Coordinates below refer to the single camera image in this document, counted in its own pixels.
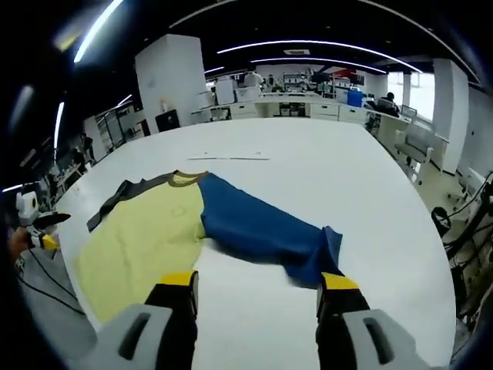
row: white pillar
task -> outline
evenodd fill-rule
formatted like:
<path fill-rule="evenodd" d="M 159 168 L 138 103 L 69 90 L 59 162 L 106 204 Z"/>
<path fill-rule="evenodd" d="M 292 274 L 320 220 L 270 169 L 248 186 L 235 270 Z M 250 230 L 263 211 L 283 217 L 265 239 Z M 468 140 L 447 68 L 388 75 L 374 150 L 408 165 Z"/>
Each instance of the white pillar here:
<path fill-rule="evenodd" d="M 196 37 L 164 35 L 136 56 L 140 98 L 151 134 L 158 133 L 155 117 L 176 109 L 181 126 L 192 123 L 196 95 L 206 91 L 202 50 Z"/>
<path fill-rule="evenodd" d="M 402 96 L 402 105 L 403 106 L 411 106 L 411 74 L 405 73 L 403 78 L 403 96 Z"/>
<path fill-rule="evenodd" d="M 433 64 L 433 124 L 437 133 L 449 141 L 441 163 L 437 165 L 444 171 L 455 173 L 468 129 L 468 77 L 451 60 L 434 59 Z"/>

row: white cabinet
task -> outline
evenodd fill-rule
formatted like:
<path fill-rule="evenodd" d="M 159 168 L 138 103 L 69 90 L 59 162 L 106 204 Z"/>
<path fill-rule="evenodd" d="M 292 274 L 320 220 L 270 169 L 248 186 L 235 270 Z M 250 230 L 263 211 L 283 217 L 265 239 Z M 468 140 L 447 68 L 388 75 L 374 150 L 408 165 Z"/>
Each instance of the white cabinet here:
<path fill-rule="evenodd" d="M 367 111 L 352 106 L 340 106 L 339 120 L 341 122 L 359 123 L 364 125 L 367 122 Z"/>
<path fill-rule="evenodd" d="M 259 113 L 255 103 L 251 104 L 233 104 L 230 107 L 231 119 L 257 118 Z"/>
<path fill-rule="evenodd" d="M 337 121 L 338 116 L 339 106 L 333 106 L 331 104 L 311 104 L 310 118 Z"/>

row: light fixture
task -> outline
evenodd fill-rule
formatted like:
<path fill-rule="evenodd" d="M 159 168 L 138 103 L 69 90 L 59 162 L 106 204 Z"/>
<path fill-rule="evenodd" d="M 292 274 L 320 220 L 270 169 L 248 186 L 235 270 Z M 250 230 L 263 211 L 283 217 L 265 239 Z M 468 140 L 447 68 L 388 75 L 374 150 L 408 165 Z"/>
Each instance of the light fixture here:
<path fill-rule="evenodd" d="M 84 54 L 86 53 L 87 48 L 91 45 L 92 40 L 96 37 L 96 34 L 101 29 L 102 25 L 108 20 L 109 16 L 115 11 L 116 8 L 123 2 L 123 0 L 113 0 L 111 4 L 108 5 L 108 8 L 96 19 L 91 29 L 87 33 L 84 41 L 79 47 L 77 54 L 75 54 L 74 63 L 80 62 Z"/>
<path fill-rule="evenodd" d="M 24 186 L 24 184 L 20 183 L 19 185 L 14 185 L 13 187 L 8 187 L 8 188 L 2 190 L 2 193 L 7 193 L 8 191 L 15 190 L 15 189 L 18 189 L 19 187 L 23 187 L 23 186 Z"/>
<path fill-rule="evenodd" d="M 121 106 L 124 102 L 126 102 L 128 99 L 130 99 L 132 97 L 132 94 L 128 95 L 124 100 L 122 100 L 120 103 L 118 103 L 116 105 L 116 108 L 118 108 L 119 106 Z"/>
<path fill-rule="evenodd" d="M 366 68 L 366 69 L 371 69 L 375 72 L 380 72 L 380 73 L 386 73 L 385 71 L 370 67 L 370 66 L 365 66 L 363 64 L 358 64 L 358 63 L 352 63 L 352 62 L 345 62 L 344 60 L 336 60 L 336 59 L 325 59 L 325 58 L 268 58 L 268 59 L 257 59 L 257 60 L 250 60 L 251 63 L 262 63 L 262 62 L 277 62 L 280 60 L 307 60 L 307 61 L 314 61 L 314 62 L 332 62 L 332 63 L 340 63 L 340 64 L 348 64 L 350 66 L 356 66 L 356 67 L 361 67 L 361 68 Z"/>
<path fill-rule="evenodd" d="M 38 183 L 39 181 L 34 181 L 32 183 L 20 183 L 19 185 L 14 185 L 13 187 L 7 187 L 6 189 L 2 190 L 2 193 L 7 193 L 8 191 L 19 189 L 21 187 L 25 187 L 27 185 L 33 185 L 34 183 Z"/>
<path fill-rule="evenodd" d="M 318 45 L 332 45 L 332 46 L 341 46 L 343 48 L 360 50 L 362 52 L 369 52 L 371 54 L 375 54 L 377 56 L 383 56 L 384 58 L 391 59 L 397 63 L 402 64 L 408 68 L 413 69 L 416 72 L 423 73 L 420 69 L 408 64 L 400 59 L 394 58 L 393 56 L 384 54 L 382 52 L 377 52 L 376 50 L 362 48 L 361 46 L 351 45 L 351 44 L 343 44 L 342 42 L 332 42 L 332 41 L 316 41 L 316 40 L 277 40 L 277 41 L 265 41 L 265 42 L 255 42 L 254 44 L 246 44 L 235 46 L 234 48 L 224 49 L 217 52 L 217 54 L 223 54 L 225 52 L 232 52 L 234 50 L 252 48 L 254 46 L 262 46 L 262 45 L 275 45 L 275 44 L 318 44 Z"/>
<path fill-rule="evenodd" d="M 53 147 L 55 148 L 55 152 L 56 152 L 56 148 L 58 147 L 58 144 L 59 144 L 60 121 L 62 120 L 62 114 L 63 114 L 63 107 L 64 106 L 65 106 L 65 103 L 61 102 L 59 104 L 59 111 L 56 113 L 55 135 L 53 136 L 55 138 L 54 143 L 53 143 Z"/>
<path fill-rule="evenodd" d="M 204 73 L 210 73 L 210 72 L 220 71 L 221 69 L 224 69 L 224 67 L 217 67 L 217 68 L 209 69 L 208 71 L 205 71 Z"/>

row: table surface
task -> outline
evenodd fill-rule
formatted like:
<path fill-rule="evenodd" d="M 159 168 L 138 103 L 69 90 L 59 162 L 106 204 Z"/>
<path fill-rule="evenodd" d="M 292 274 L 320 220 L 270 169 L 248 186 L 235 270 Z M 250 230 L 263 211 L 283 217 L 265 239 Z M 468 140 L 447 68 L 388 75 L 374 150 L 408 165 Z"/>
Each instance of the table surface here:
<path fill-rule="evenodd" d="M 269 160 L 188 160 L 215 151 Z M 242 119 L 188 126 L 132 141 L 64 194 L 62 254 L 81 306 L 98 321 L 73 268 L 89 239 L 87 220 L 125 180 L 180 169 L 209 170 L 281 210 L 342 233 L 340 269 L 372 308 L 416 339 L 429 365 L 448 363 L 454 343 L 454 288 L 440 237 L 418 193 L 363 127 L 318 119 Z M 193 367 L 319 368 L 315 290 L 290 285 L 281 266 L 220 254 L 207 240 L 200 273 L 199 338 Z"/>

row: cable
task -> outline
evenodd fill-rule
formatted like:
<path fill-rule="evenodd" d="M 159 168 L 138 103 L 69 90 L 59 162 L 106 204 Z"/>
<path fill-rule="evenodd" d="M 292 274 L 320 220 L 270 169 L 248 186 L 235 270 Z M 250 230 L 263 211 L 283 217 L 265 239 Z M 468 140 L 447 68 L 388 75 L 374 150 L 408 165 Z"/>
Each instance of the cable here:
<path fill-rule="evenodd" d="M 475 201 L 475 199 L 478 197 L 479 194 L 481 194 L 481 192 L 483 191 L 483 188 L 486 186 L 486 184 L 488 183 L 488 178 L 491 176 L 493 172 L 490 172 L 486 178 L 485 178 L 485 181 L 483 182 L 483 184 L 479 187 L 478 191 L 476 192 L 476 194 L 471 198 L 471 200 L 469 200 L 466 204 L 464 204 L 464 206 L 462 206 L 462 208 L 460 210 L 456 210 L 455 212 L 451 213 L 451 214 L 448 214 L 447 217 L 450 219 L 450 217 L 452 216 L 455 216 L 456 214 L 459 214 L 460 212 L 462 212 L 463 210 L 465 210 L 467 207 L 469 207 L 471 205 L 472 202 Z"/>
<path fill-rule="evenodd" d="M 484 230 L 484 229 L 487 229 L 487 228 L 489 228 L 489 227 L 491 227 L 491 226 L 493 226 L 493 222 L 491 222 L 490 224 L 488 224 L 488 225 L 486 225 L 486 226 L 481 227 L 480 229 L 477 229 L 477 230 L 475 231 L 475 234 L 476 234 L 477 232 L 482 231 L 482 230 Z M 468 265 L 469 265 L 469 264 L 470 264 L 470 263 L 471 263 L 471 262 L 472 262 L 472 261 L 473 261 L 476 257 L 478 258 L 478 262 L 479 262 L 479 264 L 480 264 L 480 266 L 481 266 L 481 261 L 479 260 L 479 254 L 481 253 L 481 251 L 482 251 L 483 247 L 486 245 L 486 243 L 487 243 L 487 242 L 483 243 L 483 244 L 479 247 L 479 249 L 477 249 L 477 250 L 476 250 L 476 251 L 472 254 L 472 256 L 471 256 L 469 259 L 467 259 L 466 261 L 462 262 L 461 264 L 458 264 L 458 265 L 459 265 L 459 267 L 460 267 L 461 269 L 463 269 L 463 270 L 464 270 L 464 269 L 465 269 L 465 268 L 466 268 L 466 267 L 467 267 L 467 266 L 468 266 Z"/>
<path fill-rule="evenodd" d="M 34 288 L 32 285 L 30 285 L 30 284 L 26 283 L 26 282 L 25 282 L 25 280 L 24 280 L 24 279 L 22 279 L 22 277 L 18 276 L 17 278 L 18 278 L 20 281 L 22 281 L 22 283 L 24 283 L 26 287 L 31 288 L 33 291 L 37 291 L 38 293 L 43 294 L 43 295 L 45 295 L 45 296 L 46 296 L 46 297 L 48 297 L 48 298 L 54 299 L 54 300 L 55 300 L 55 301 L 57 301 L 58 303 L 63 304 L 63 305 L 64 305 L 64 306 L 66 306 L 67 308 L 70 308 L 72 311 L 77 312 L 78 314 L 81 314 L 81 315 L 86 316 L 86 314 L 85 314 L 84 312 L 82 312 L 82 311 L 78 310 L 77 308 L 72 307 L 70 304 L 66 304 L 64 301 L 62 301 L 61 299 L 58 299 L 58 298 L 57 298 L 57 297 L 55 297 L 54 295 L 48 294 L 48 293 L 46 293 L 45 291 L 41 291 L 41 290 L 39 290 L 38 288 Z"/>
<path fill-rule="evenodd" d="M 45 270 L 45 268 L 43 267 L 43 265 L 41 264 L 41 262 L 39 261 L 39 259 L 35 256 L 34 253 L 32 253 L 31 249 L 28 249 L 29 253 L 31 253 L 31 255 L 34 257 L 34 259 L 36 260 L 36 262 L 38 262 L 38 265 L 39 267 L 44 271 L 44 273 L 46 274 L 46 276 L 48 276 L 48 278 L 50 278 L 51 281 L 53 281 L 55 284 L 57 284 L 62 290 L 64 290 L 68 295 L 70 295 L 72 298 L 74 298 L 76 301 L 79 301 L 77 299 L 77 297 L 72 294 L 70 291 L 68 291 L 64 286 L 62 286 L 57 280 L 55 280 L 49 273 L 47 270 Z"/>
<path fill-rule="evenodd" d="M 480 227 L 480 228 L 476 229 L 476 230 L 475 230 L 475 232 L 474 232 L 474 233 L 472 233 L 472 235 L 471 235 L 471 236 L 474 236 L 474 235 L 476 235 L 478 232 L 483 231 L 484 229 L 488 229 L 489 227 L 492 227 L 492 226 L 493 226 L 493 222 L 491 222 L 491 223 L 489 223 L 488 225 L 485 225 L 485 226 L 483 226 L 483 227 Z M 455 242 L 455 240 L 454 240 L 454 241 L 449 241 L 448 243 L 445 243 L 445 244 L 444 244 L 444 247 L 448 247 L 449 245 L 452 245 L 454 242 Z"/>

